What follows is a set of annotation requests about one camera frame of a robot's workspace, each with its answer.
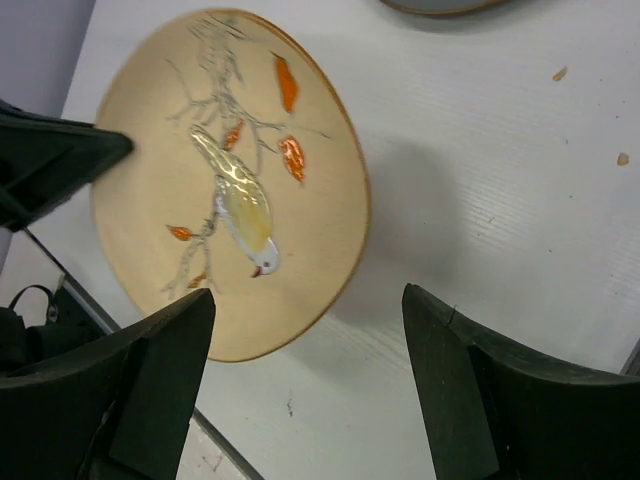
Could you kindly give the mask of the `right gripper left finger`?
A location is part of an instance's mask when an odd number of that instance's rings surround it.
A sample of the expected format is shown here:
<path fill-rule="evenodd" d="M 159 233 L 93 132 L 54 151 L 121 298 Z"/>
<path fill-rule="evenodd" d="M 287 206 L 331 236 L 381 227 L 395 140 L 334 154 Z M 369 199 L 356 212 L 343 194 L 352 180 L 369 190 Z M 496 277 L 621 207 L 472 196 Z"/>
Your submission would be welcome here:
<path fill-rule="evenodd" d="M 110 335 L 46 357 L 54 336 L 1 310 L 4 479 L 173 479 L 216 314 L 197 289 Z"/>

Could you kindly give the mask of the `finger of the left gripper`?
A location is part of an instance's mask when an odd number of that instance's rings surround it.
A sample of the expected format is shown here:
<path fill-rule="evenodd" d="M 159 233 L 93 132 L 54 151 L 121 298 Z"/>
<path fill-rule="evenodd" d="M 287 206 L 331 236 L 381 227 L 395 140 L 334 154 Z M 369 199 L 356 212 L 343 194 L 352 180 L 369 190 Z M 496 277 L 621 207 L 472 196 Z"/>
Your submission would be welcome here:
<path fill-rule="evenodd" d="M 134 151 L 126 135 L 1 103 L 1 226 L 25 229 Z"/>

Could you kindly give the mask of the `beige bird branch plate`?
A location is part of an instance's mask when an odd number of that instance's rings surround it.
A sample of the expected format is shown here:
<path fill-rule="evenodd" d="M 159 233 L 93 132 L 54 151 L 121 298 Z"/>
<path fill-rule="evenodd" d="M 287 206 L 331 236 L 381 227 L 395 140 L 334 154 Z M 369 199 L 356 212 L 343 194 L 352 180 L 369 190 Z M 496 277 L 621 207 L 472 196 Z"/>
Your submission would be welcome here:
<path fill-rule="evenodd" d="M 231 8 L 165 23 L 96 123 L 134 145 L 91 187 L 105 256 L 146 314 L 210 289 L 211 360 L 284 347 L 353 276 L 371 217 L 361 145 L 327 76 L 273 23 Z"/>

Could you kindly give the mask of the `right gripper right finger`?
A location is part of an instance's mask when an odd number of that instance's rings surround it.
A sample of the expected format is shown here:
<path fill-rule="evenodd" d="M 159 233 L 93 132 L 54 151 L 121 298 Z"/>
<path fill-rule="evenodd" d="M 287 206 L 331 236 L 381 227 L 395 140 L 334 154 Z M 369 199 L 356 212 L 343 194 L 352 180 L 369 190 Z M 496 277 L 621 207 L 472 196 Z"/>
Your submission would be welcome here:
<path fill-rule="evenodd" d="M 439 479 L 635 479 L 639 380 L 538 352 L 409 284 L 402 315 Z"/>

